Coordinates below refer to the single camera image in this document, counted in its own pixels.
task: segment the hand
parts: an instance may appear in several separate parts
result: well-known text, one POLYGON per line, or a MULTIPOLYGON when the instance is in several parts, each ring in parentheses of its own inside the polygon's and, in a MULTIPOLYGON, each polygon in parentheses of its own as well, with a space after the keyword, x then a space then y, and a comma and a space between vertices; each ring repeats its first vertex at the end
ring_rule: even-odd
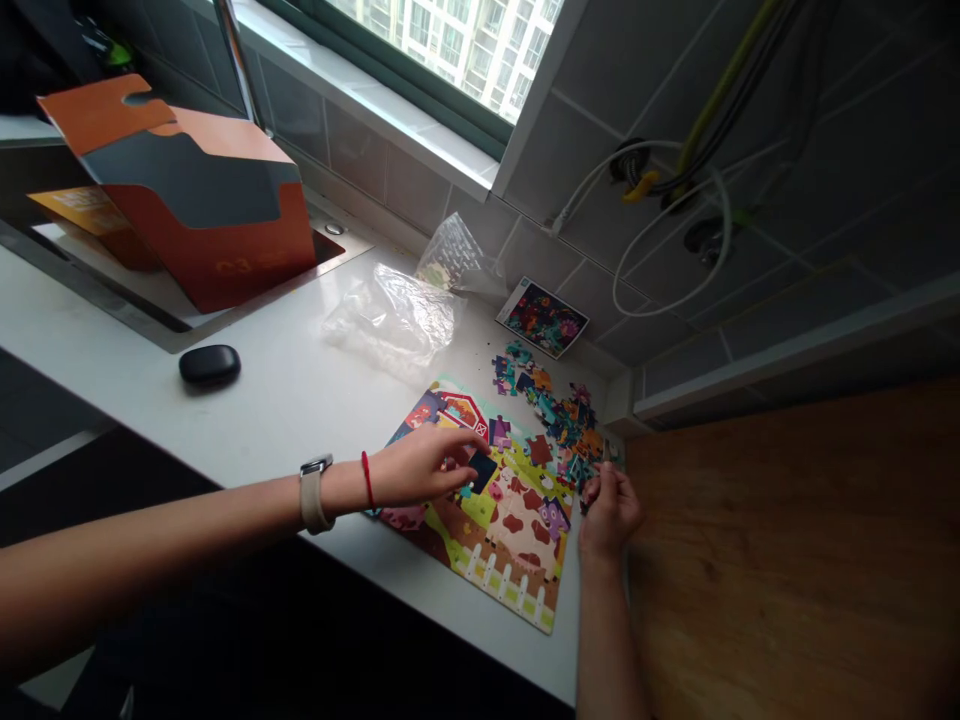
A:
POLYGON ((462 488, 477 478, 467 465, 470 445, 490 454, 487 441, 472 430, 421 425, 370 457, 373 499, 379 507, 405 507, 462 488))
POLYGON ((590 511, 580 526, 580 556, 583 562, 619 564, 624 543, 643 524, 645 514, 630 478, 611 462, 599 469, 583 490, 590 511))

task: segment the building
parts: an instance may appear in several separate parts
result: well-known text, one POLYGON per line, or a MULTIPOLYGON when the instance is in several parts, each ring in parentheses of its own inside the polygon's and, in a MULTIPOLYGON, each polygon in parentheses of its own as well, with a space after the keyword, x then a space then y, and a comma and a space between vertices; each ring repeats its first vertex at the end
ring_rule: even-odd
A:
POLYGON ((516 123, 563 0, 332 0, 333 5, 516 123))

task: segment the red string bracelet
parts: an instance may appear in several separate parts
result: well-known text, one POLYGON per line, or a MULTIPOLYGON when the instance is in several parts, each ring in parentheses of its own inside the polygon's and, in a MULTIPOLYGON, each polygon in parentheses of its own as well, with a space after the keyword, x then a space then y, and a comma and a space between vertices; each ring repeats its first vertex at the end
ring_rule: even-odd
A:
POLYGON ((367 451, 360 453, 360 460, 363 463, 363 476, 367 480, 367 499, 370 501, 370 509, 376 510, 377 504, 373 501, 373 485, 370 483, 370 461, 367 460, 367 451))

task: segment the sink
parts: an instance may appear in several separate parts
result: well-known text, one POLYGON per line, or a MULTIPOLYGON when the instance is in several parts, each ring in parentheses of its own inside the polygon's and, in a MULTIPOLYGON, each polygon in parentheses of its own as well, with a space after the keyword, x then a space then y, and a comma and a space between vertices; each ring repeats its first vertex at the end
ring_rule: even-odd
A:
POLYGON ((0 245, 176 354, 373 247, 349 230, 331 238, 325 227, 337 221, 319 208, 308 209, 318 265, 243 305, 207 314, 193 306, 166 271, 127 270, 54 223, 35 226, 27 235, 0 220, 0 245))

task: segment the wooden board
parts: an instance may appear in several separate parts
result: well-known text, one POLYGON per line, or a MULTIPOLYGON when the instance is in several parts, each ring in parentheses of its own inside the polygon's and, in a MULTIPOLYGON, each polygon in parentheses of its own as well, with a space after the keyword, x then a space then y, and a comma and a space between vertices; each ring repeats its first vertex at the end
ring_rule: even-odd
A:
POLYGON ((956 717, 958 418, 954 379, 635 440, 654 714, 956 717))

